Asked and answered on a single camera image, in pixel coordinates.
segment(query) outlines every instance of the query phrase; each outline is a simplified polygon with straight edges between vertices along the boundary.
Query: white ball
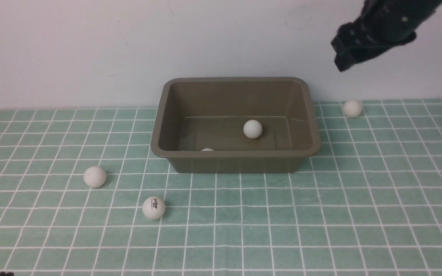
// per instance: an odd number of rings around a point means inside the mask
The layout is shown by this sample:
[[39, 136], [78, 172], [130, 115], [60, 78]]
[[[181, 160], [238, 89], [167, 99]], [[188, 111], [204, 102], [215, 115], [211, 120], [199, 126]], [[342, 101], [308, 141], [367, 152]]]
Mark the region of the white ball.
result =
[[144, 203], [142, 203], [142, 213], [144, 216], [151, 220], [157, 220], [165, 213], [165, 201], [158, 196], [148, 197]]
[[250, 139], [256, 139], [262, 134], [262, 125], [257, 120], [250, 120], [243, 126], [243, 133]]
[[107, 179], [107, 173], [105, 171], [98, 167], [89, 167], [84, 172], [84, 183], [90, 187], [100, 187], [105, 183], [105, 180]]
[[356, 118], [363, 112], [363, 105], [358, 100], [350, 100], [344, 103], [342, 111], [344, 111], [344, 115], [347, 117]]

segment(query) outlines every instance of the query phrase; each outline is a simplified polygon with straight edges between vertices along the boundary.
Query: white wall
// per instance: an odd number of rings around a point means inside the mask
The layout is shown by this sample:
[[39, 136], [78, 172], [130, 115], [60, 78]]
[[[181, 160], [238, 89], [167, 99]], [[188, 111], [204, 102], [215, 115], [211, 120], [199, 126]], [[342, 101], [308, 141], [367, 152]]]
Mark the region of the white wall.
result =
[[331, 39], [363, 0], [0, 1], [0, 108], [155, 106], [175, 77], [295, 76], [314, 100], [442, 97], [442, 6], [350, 71]]

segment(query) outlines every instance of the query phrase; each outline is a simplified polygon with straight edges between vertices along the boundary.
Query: white grid line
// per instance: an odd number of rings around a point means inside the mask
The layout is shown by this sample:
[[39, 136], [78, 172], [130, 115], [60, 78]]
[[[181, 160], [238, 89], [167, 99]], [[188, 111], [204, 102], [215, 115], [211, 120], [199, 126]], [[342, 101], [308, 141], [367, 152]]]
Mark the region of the white grid line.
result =
[[[115, 110], [114, 119], [112, 120], [112, 126], [110, 127], [111, 129], [112, 129], [112, 127], [114, 127], [115, 117], [117, 117], [117, 112], [118, 112], [118, 109]], [[107, 144], [107, 142], [109, 141], [110, 134], [111, 134], [111, 133], [109, 133], [109, 135], [107, 136], [107, 141], [105, 142], [105, 144]], [[105, 154], [105, 148], [103, 149], [102, 156], [100, 156], [100, 158], [102, 158], [104, 154]], [[122, 162], [122, 165], [121, 165], [121, 167], [120, 167], [120, 173], [122, 172], [122, 169], [123, 169], [123, 168], [124, 168], [124, 162]], [[114, 191], [112, 192], [112, 199], [110, 200], [110, 208], [109, 208], [109, 211], [107, 212], [107, 217], [105, 218], [105, 223], [104, 223], [104, 227], [103, 227], [103, 230], [102, 230], [102, 236], [100, 237], [100, 242], [98, 243], [98, 246], [99, 246], [99, 247], [102, 246], [103, 238], [105, 237], [105, 230], [106, 230], [107, 223], [109, 222], [110, 212], [112, 211], [112, 206], [114, 205], [114, 198], [115, 198], [115, 193], [116, 193], [116, 191], [117, 191], [117, 187], [118, 187], [118, 185], [119, 185], [119, 179], [117, 179], [117, 183], [115, 184], [115, 189], [114, 189]], [[99, 258], [99, 256], [100, 256], [100, 248], [98, 248], [98, 250], [97, 250], [97, 253], [96, 253], [96, 256], [95, 256], [95, 262], [93, 263], [93, 269], [92, 269], [92, 270], [95, 270], [95, 269], [96, 269], [96, 265], [97, 265], [97, 263], [98, 263], [98, 258]]]
[[[125, 152], [125, 156], [127, 155], [127, 150], [129, 149], [129, 147], [127, 147], [126, 148], [126, 152]], [[148, 166], [148, 158], [149, 158], [149, 150], [148, 150], [148, 154], [147, 154], [147, 156], [146, 156], [146, 161], [144, 162], [144, 170], [143, 170], [143, 173], [142, 173], [142, 178], [141, 178], [141, 185], [140, 185], [140, 190], [139, 190], [139, 194], [137, 195], [137, 201], [136, 201], [136, 203], [135, 203], [135, 210], [134, 210], [134, 216], [133, 216], [133, 218], [132, 218], [132, 225], [134, 225], [135, 224], [135, 218], [137, 217], [137, 211], [138, 211], [138, 209], [139, 209], [139, 204], [140, 204], [140, 200], [141, 200], [141, 193], [142, 193], [142, 191], [143, 191], [143, 189], [142, 189], [142, 186], [143, 186], [143, 184], [144, 184], [144, 176], [146, 175], [146, 168], [147, 168], [147, 166]], [[126, 256], [125, 256], [125, 258], [124, 258], [124, 263], [122, 264], [122, 270], [124, 270], [124, 269], [126, 269], [126, 263], [127, 263], [127, 257], [128, 257], [128, 253], [129, 253], [129, 248], [130, 248], [130, 240], [132, 239], [132, 234], [133, 234], [133, 229], [130, 229], [130, 233], [129, 233], [129, 239], [127, 240], [127, 248], [126, 248]]]
[[186, 261], [186, 254], [187, 254], [187, 240], [189, 238], [189, 220], [190, 220], [190, 208], [191, 208], [191, 202], [192, 202], [192, 184], [193, 184], [193, 174], [191, 173], [191, 185], [189, 189], [189, 206], [187, 207], [187, 220], [185, 222], [185, 244], [184, 244], [184, 258], [182, 260], [182, 276], [185, 275], [185, 261]]
[[[265, 202], [267, 209], [267, 223], [270, 225], [270, 213], [269, 213], [269, 194], [267, 192], [267, 176], [264, 174], [264, 187], [265, 187]], [[270, 244], [270, 261], [272, 262], [272, 276], [275, 276], [275, 264], [274, 264], [274, 247], [272, 246], [272, 230], [269, 227], [269, 244]]]
[[298, 213], [296, 212], [296, 203], [295, 203], [295, 199], [294, 199], [294, 191], [293, 191], [293, 182], [291, 181], [291, 174], [288, 173], [288, 179], [289, 179], [289, 187], [291, 188], [291, 199], [293, 202], [293, 211], [294, 211], [294, 219], [296, 222], [296, 231], [298, 234], [298, 246], [300, 247], [300, 255], [301, 255], [301, 264], [302, 264], [302, 268], [303, 268], [303, 275], [306, 276], [307, 272], [305, 269], [305, 258], [303, 256], [303, 248], [302, 248], [302, 244], [301, 244], [301, 232], [300, 232], [300, 227], [298, 226]]

